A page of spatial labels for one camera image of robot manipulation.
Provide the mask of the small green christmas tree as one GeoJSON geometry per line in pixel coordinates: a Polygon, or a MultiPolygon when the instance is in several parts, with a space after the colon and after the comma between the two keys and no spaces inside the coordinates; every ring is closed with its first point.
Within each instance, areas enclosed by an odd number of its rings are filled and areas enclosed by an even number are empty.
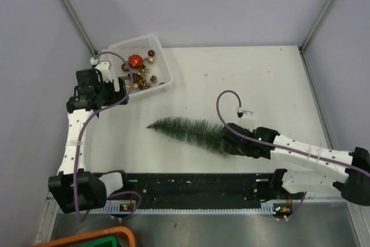
{"type": "Polygon", "coordinates": [[[204,119],[165,117],[149,124],[146,128],[209,153],[227,157],[228,154],[224,151],[224,144],[220,139],[223,127],[222,124],[204,119]]]}

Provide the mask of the white plastic basket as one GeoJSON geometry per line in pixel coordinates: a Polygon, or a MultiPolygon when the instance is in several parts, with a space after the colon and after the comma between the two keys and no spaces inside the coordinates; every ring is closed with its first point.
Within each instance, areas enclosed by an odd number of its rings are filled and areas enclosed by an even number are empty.
{"type": "Polygon", "coordinates": [[[134,73],[134,86],[130,93],[130,101],[137,101],[145,97],[166,91],[173,85],[173,73],[170,64],[165,57],[163,48],[157,36],[144,35],[127,39],[110,45],[104,51],[114,52],[128,62],[128,57],[133,54],[142,56],[144,66],[141,69],[132,69],[134,73]],[[148,51],[154,50],[156,59],[154,64],[147,61],[148,51]],[[157,83],[152,83],[150,77],[157,77],[157,83]]]}

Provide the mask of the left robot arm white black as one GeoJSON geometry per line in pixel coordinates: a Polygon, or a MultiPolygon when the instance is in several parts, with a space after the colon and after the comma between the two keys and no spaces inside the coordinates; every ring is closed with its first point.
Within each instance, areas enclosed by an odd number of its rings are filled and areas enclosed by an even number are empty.
{"type": "Polygon", "coordinates": [[[48,188],[63,213],[102,208],[114,194],[129,196],[131,185],[123,170],[95,174],[91,169],[91,147],[99,115],[114,104],[125,105],[128,95],[123,79],[112,79],[99,67],[76,72],[77,85],[66,103],[68,135],[62,163],[48,188]]]}

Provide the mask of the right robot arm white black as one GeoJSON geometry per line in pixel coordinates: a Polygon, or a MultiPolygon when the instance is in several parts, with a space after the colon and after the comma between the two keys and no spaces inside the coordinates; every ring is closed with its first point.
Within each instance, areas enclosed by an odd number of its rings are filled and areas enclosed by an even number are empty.
{"type": "Polygon", "coordinates": [[[346,201],[369,206],[369,151],[327,149],[291,139],[276,130],[257,127],[249,131],[234,123],[222,128],[219,138],[226,153],[285,161],[305,172],[277,169],[270,182],[276,198],[288,193],[339,193],[346,201]]]}

